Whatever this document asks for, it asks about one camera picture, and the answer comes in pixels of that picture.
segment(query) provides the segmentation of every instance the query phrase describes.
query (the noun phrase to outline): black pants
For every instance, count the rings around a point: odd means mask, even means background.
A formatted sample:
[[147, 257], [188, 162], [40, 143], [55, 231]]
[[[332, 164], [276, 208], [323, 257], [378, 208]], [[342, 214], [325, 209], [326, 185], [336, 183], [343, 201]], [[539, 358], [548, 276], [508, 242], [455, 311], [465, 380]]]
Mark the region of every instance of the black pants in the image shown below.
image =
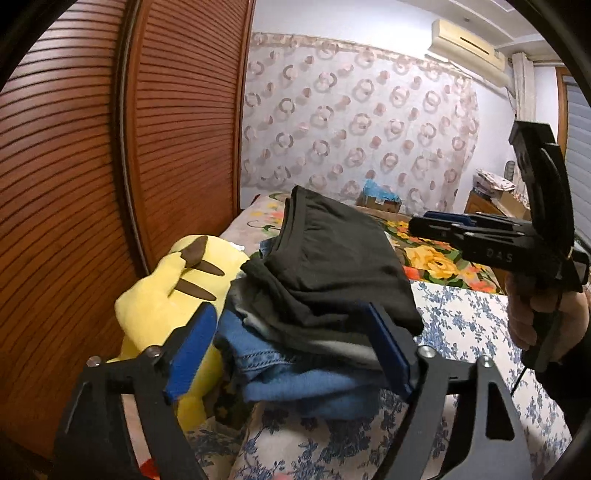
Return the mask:
[[242, 269], [271, 297], [283, 321], [363, 332], [359, 303], [381, 304], [394, 323], [423, 331], [404, 270], [368, 215], [296, 186], [281, 232], [263, 258]]

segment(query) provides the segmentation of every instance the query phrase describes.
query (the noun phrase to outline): black cable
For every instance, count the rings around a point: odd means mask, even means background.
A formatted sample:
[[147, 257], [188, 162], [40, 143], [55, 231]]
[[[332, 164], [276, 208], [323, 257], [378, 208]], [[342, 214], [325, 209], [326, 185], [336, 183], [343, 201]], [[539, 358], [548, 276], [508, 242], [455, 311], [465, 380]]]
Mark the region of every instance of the black cable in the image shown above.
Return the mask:
[[517, 377], [517, 380], [513, 384], [513, 388], [511, 389], [511, 397], [513, 397], [513, 395], [515, 394], [515, 390], [517, 390], [517, 387], [519, 387], [519, 382], [521, 382], [521, 379], [525, 375], [526, 370], [527, 370], [527, 367], [523, 367], [523, 370], [521, 371], [521, 373]]

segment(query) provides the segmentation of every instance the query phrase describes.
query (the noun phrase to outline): wooden wardrobe door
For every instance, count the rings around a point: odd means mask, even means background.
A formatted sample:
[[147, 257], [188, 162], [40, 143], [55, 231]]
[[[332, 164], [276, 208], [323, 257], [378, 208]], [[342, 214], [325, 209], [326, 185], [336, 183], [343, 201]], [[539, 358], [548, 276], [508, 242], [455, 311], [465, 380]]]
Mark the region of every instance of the wooden wardrobe door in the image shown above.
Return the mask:
[[80, 0], [0, 94], [2, 430], [49, 457], [91, 355], [117, 354], [138, 279], [113, 184], [111, 88], [123, 0]]
[[238, 214], [252, 4], [144, 1], [136, 18], [122, 122], [149, 269], [182, 236], [218, 235]]

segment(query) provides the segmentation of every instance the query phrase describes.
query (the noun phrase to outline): silver screw head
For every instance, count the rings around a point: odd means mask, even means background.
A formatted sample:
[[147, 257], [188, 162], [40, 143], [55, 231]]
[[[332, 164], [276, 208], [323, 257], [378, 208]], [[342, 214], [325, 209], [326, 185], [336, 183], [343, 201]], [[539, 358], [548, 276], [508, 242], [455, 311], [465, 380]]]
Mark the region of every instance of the silver screw head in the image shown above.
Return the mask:
[[433, 358], [435, 355], [437, 355], [437, 352], [432, 346], [421, 345], [418, 348], [418, 354], [423, 358]]
[[482, 362], [482, 365], [483, 365], [485, 368], [490, 368], [490, 367], [492, 367], [492, 365], [493, 365], [492, 358], [491, 358], [491, 357], [489, 357], [488, 355], [482, 355], [482, 356], [480, 357], [480, 361]]
[[146, 355], [148, 355], [149, 358], [159, 357], [161, 353], [162, 351], [160, 350], [160, 347], [158, 345], [150, 345], [146, 349]]
[[86, 361], [86, 365], [88, 365], [91, 368], [94, 368], [98, 367], [101, 362], [102, 359], [98, 355], [93, 355]]

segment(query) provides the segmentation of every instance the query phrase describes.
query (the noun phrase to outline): blue jeans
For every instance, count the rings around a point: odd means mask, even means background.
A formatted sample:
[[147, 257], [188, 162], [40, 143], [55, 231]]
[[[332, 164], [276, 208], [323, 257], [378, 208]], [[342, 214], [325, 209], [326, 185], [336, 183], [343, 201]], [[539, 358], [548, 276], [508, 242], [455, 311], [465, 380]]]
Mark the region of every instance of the blue jeans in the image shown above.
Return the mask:
[[287, 403], [304, 417], [352, 420], [378, 412], [381, 371], [352, 367], [328, 355], [286, 348], [245, 327], [226, 304], [216, 344], [232, 356], [245, 401]]

